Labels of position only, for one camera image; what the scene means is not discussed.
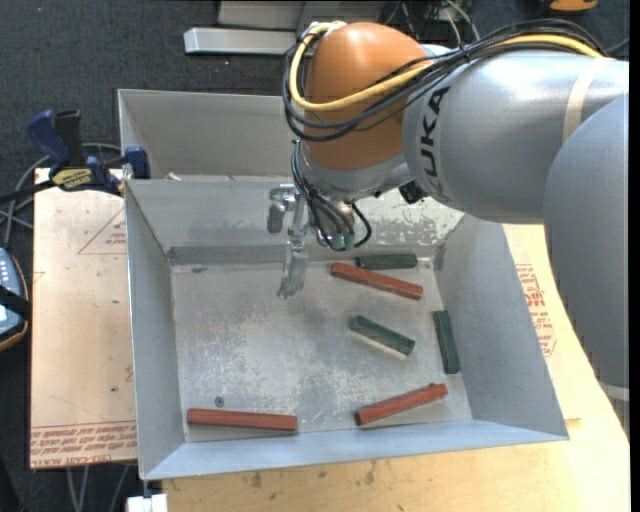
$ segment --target wooden block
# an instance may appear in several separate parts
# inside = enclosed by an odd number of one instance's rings
[[[331,275],[413,300],[419,300],[423,293],[422,286],[417,284],[354,267],[353,265],[347,265],[346,263],[336,262],[331,265]]]
[[[363,316],[351,320],[350,329],[404,356],[413,351],[416,342]]]
[[[418,266],[418,258],[415,254],[367,254],[358,256],[356,265],[366,270],[415,268]]]
[[[260,428],[289,432],[293,432],[298,428],[298,418],[296,416],[217,409],[189,409],[187,411],[187,421],[198,425]]]
[[[363,407],[355,413],[354,418],[357,425],[364,425],[402,411],[413,409],[419,405],[433,402],[434,400],[442,398],[446,394],[446,385],[430,384],[426,388],[411,391],[410,393]]]
[[[435,311],[433,319],[436,323],[436,334],[438,335],[438,345],[440,345],[440,354],[442,355],[442,365],[444,373],[451,375],[460,371],[460,358],[458,357],[458,349],[456,341],[453,337],[451,329],[451,320],[448,311]]]

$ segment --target green wooden block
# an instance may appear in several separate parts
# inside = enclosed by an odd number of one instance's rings
[[[413,351],[416,342],[402,334],[398,334],[391,329],[387,329],[380,324],[369,320],[363,316],[356,316],[351,320],[350,329],[366,338],[384,345],[391,350],[395,350],[404,356],[408,356]]]
[[[436,334],[442,355],[444,373],[451,375],[460,371],[460,358],[456,348],[456,340],[451,329],[451,319],[448,311],[435,311],[433,319],[436,323]]]
[[[418,258],[415,254],[368,254],[356,257],[356,265],[367,270],[415,268]]]

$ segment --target yellow cable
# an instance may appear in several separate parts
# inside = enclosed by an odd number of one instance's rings
[[[590,46],[578,41],[577,39],[573,39],[567,36],[559,36],[556,34],[541,34],[541,35],[525,35],[525,36],[515,36],[511,39],[507,39],[502,43],[498,43],[496,46],[501,46],[504,44],[517,44],[517,43],[551,43],[556,46],[564,46],[565,48],[569,48],[576,53],[580,53],[581,55],[586,55],[588,57],[603,57],[603,55],[591,48]]]
[[[302,61],[302,57],[307,49],[307,45],[311,42],[314,35],[322,34],[327,32],[333,28],[341,27],[346,25],[346,23],[342,22],[333,22],[333,23],[320,23],[315,27],[312,27],[308,35],[303,39],[303,42],[298,46],[296,53],[293,56],[291,61],[291,69],[289,70],[289,93],[291,94],[291,98],[295,101],[300,107],[310,112],[331,112],[335,110],[339,110],[345,107],[349,107],[359,101],[364,101],[366,99],[371,98],[372,96],[380,95],[387,92],[389,89],[393,89],[394,87],[399,87],[413,77],[427,69],[431,64],[426,64],[424,66],[420,66],[418,68],[410,69],[401,73],[398,76],[389,78],[384,82],[380,82],[379,84],[373,85],[362,91],[356,92],[349,96],[345,96],[344,98],[340,98],[334,101],[330,101],[327,103],[312,103],[306,101],[298,91],[298,86],[296,83],[298,68],[300,67],[300,62]],[[497,43],[496,46],[503,46],[509,44],[518,44],[518,43],[550,43],[555,46],[563,46],[565,48],[569,48],[576,53],[580,53],[582,55],[587,55],[589,57],[603,57],[602,54],[591,48],[590,46],[573,39],[567,36],[560,36],[556,34],[540,34],[540,35],[523,35],[523,36],[514,36],[511,39],[507,39],[500,43]]]

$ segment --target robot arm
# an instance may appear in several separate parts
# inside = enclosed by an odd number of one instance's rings
[[[432,196],[486,220],[544,223],[594,370],[628,400],[628,63],[553,20],[452,51],[373,23],[317,24],[287,58],[304,230],[327,250],[358,247],[370,228],[357,201],[393,188],[408,202]],[[357,239],[360,222],[367,235]],[[304,265],[294,267],[281,296],[302,286]]]

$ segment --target table surface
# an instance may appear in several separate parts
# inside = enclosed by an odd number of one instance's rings
[[[121,208],[98,193],[36,198],[32,468],[135,457]],[[546,360],[569,440],[166,480],[169,509],[630,510],[629,442],[564,314],[542,228],[505,229],[516,263],[535,269],[536,307],[553,326]],[[114,430],[98,432],[105,426]]]

